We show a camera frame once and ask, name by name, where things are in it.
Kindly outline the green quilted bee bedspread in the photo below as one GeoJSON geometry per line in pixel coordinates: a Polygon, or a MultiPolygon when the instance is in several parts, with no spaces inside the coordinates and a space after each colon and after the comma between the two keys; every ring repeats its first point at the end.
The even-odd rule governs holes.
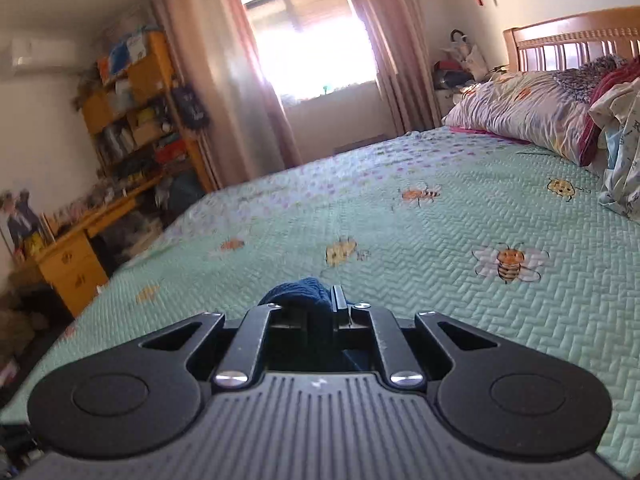
{"type": "Polygon", "coordinates": [[[403,318],[435,310],[575,363],[613,401],[600,455],[639,471],[639,227],[588,170],[439,128],[226,188],[120,268],[2,410],[51,370],[274,286],[339,284],[403,318]]]}

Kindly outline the blue knit sweater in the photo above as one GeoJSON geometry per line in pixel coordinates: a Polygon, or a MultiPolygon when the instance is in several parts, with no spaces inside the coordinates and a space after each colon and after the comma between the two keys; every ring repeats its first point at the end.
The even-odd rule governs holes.
{"type": "Polygon", "coordinates": [[[306,348],[323,364],[334,359],[334,310],[331,293],[318,278],[303,278],[273,287],[259,304],[276,304],[306,320],[306,348]]]}

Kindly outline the white wall air conditioner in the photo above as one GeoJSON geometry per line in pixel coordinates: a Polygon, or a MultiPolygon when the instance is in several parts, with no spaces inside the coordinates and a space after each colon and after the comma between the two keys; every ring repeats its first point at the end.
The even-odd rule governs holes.
{"type": "Polygon", "coordinates": [[[14,73],[76,70],[81,66],[77,44],[67,39],[13,38],[6,58],[14,73]]]}

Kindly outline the black bag hanging on shelf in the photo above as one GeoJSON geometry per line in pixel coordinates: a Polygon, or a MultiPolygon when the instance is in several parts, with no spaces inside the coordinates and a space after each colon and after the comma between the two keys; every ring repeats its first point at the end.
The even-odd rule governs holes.
{"type": "Polygon", "coordinates": [[[210,125],[206,109],[190,84],[175,84],[171,88],[171,95],[186,128],[196,131],[210,125]]]}

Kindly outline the wooden bed headboard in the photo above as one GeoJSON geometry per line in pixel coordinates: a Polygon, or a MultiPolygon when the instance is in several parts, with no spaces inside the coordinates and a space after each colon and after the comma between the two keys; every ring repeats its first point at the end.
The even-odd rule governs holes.
{"type": "Polygon", "coordinates": [[[503,32],[510,72],[578,68],[605,55],[639,56],[640,6],[591,11],[503,32]]]}

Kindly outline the pink window curtain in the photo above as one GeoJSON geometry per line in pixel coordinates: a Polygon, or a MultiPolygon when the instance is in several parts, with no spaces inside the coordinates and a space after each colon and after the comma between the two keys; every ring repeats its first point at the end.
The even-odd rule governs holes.
{"type": "Polygon", "coordinates": [[[220,188],[302,163],[277,93],[258,60],[241,0],[153,0],[181,78],[209,125],[198,135],[220,188]]]}
{"type": "Polygon", "coordinates": [[[378,90],[398,134],[431,130],[442,116],[418,0],[349,0],[363,22],[376,64],[378,90]]]}

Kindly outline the pile of crumpled bedding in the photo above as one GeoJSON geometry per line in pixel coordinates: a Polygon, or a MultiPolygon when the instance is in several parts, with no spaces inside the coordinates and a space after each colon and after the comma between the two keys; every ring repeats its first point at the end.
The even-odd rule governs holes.
{"type": "Polygon", "coordinates": [[[563,92],[586,104],[582,140],[601,176],[600,205],[639,221],[639,60],[615,54],[553,74],[563,92]]]}

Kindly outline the wooden bookshelf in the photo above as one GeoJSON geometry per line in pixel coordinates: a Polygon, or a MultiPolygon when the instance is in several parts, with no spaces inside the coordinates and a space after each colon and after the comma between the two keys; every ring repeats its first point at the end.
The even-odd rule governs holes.
{"type": "Polygon", "coordinates": [[[209,177],[196,134],[178,107],[178,74],[166,35],[139,32],[96,61],[74,101],[104,176],[146,181],[192,171],[205,192],[209,177]]]}

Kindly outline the pilot child portrait photo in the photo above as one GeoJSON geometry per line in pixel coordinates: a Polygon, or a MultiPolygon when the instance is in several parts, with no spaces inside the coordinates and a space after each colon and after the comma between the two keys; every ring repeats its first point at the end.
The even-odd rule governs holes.
{"type": "Polygon", "coordinates": [[[25,257],[38,254],[47,245],[46,232],[38,214],[29,205],[30,193],[21,190],[17,195],[10,191],[1,193],[1,210],[6,216],[14,254],[25,257]]]}

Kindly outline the wooden desk with drawers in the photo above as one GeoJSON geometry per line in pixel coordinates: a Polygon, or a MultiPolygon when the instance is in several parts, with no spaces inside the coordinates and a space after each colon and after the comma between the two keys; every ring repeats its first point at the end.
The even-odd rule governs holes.
{"type": "Polygon", "coordinates": [[[108,282],[91,240],[133,211],[138,197],[160,180],[161,176],[147,180],[126,196],[91,211],[53,244],[20,263],[9,276],[10,284],[17,292],[29,292],[44,284],[51,286],[77,318],[108,282]]]}

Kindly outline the pink window curtain left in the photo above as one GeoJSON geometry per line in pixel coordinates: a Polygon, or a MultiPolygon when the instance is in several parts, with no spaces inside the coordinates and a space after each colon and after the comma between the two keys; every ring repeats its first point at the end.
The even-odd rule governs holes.
{"type": "Polygon", "coordinates": [[[181,78],[209,125],[198,135],[220,188],[302,163],[277,93],[258,60],[241,0],[153,0],[181,78]]]}

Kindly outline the floral pillow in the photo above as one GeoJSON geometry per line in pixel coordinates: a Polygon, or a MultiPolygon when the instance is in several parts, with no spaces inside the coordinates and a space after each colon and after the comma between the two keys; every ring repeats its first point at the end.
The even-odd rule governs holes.
{"type": "Polygon", "coordinates": [[[586,127],[588,110],[565,92],[554,73],[516,72],[476,86],[444,124],[527,141],[587,166],[597,149],[597,137],[586,127]]]}

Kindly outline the pink window curtain right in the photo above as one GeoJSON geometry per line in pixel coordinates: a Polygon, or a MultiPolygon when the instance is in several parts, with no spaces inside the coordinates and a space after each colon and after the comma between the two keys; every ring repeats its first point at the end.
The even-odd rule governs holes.
{"type": "Polygon", "coordinates": [[[418,0],[349,0],[363,22],[376,64],[378,90],[398,134],[431,130],[442,116],[418,0]]]}

